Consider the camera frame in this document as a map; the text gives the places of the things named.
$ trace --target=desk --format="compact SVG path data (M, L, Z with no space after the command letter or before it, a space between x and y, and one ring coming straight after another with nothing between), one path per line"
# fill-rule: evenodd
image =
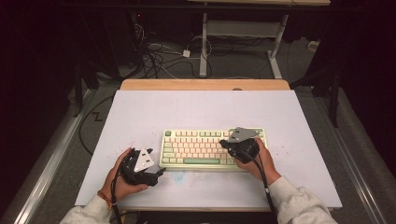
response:
M259 4L259 5L286 5L286 6L328 6L330 0L190 0L193 2L211 3L234 3L234 4ZM208 35L233 35L252 37L274 37L275 42L272 50L268 50L268 60L271 65L274 78L282 78L279 66L276 62L276 54L282 40L283 32L289 15L283 15L281 22L256 22L256 21L210 21L207 13L204 13L202 31L202 50L200 61L200 77L206 77L207 52L206 42Z
M107 171L127 147L151 147L151 157L158 162L165 129L240 126L263 127L277 170L295 186L309 188L330 208L342 206L296 95L281 84L285 81L274 80L280 86L277 91L263 91L266 86L258 91L260 85L249 84L256 80L152 80L149 85L150 81L126 80L117 92L76 205L85 205L101 188ZM195 90L194 84L205 83L210 91ZM216 83L223 91L214 91ZM255 91L227 91L248 86ZM269 210L262 182L243 171L167 171L157 186L128 196L119 206L140 211Z

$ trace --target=forearm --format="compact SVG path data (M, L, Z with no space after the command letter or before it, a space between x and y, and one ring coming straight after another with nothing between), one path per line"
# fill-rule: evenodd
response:
M61 224L97 223L108 224L111 216L105 200L95 195L85 207L74 207L70 209Z
M276 180L278 180L281 175L277 172L273 160L268 160L270 158L270 152L268 149L260 150L260 157L258 157L258 163L263 168L265 173L265 179L268 185L273 184Z
M336 223L318 197L305 188L295 188L284 176L269 188L279 223Z

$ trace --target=white paper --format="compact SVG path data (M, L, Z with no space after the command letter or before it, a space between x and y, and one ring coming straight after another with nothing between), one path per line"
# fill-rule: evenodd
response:
M76 205L102 187L127 148L153 148L164 130L264 128L276 169L331 208L342 207L294 91L118 91ZM262 182L247 172L166 171L155 187L119 203L140 210L268 208Z

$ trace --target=white sleeve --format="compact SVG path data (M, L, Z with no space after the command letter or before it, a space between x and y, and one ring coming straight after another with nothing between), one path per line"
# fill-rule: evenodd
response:
M318 197L305 188L295 188L286 177L281 176L269 189L278 223L336 223Z
M85 207L74 207L69 210L61 224L109 223L112 210L108 209L105 200L95 195Z

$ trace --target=dark background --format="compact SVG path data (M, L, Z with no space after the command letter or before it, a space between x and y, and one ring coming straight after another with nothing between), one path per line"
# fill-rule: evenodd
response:
M177 2L184 1L167 1L169 4ZM395 4L391 0L367 2L370 10L363 16L344 15L329 21L327 14L292 15L284 38L289 42L302 36L311 40L321 38L310 74L334 59L342 59L336 63L340 68L341 87L378 152L396 174L393 166L396 161L393 153L396 148L396 93L393 89L396 47L392 30L396 22L392 11ZM354 7L358 1L332 1L332 4ZM173 12L143 16L149 30L182 42L190 40L191 34L199 32L202 25L202 16L190 12L180 12L177 16ZM219 14L218 17L228 19L230 15ZM231 17L241 20L246 15L237 12ZM248 18L263 20L262 15ZM16 196L69 107L66 95L73 87L76 61L84 62L81 74L93 88L97 84L92 78L95 71L118 73L117 55L122 52L115 54L109 47L109 41L114 40L109 37L111 29L103 32L104 23L112 21L123 19L117 13L102 16L90 12L83 21L78 13L64 13L50 0L0 3L0 175L3 178L0 216ZM92 37L99 45L92 43ZM123 51L132 47L133 43L114 49ZM85 64L87 61L92 62L91 66ZM313 84L324 80L318 78Z

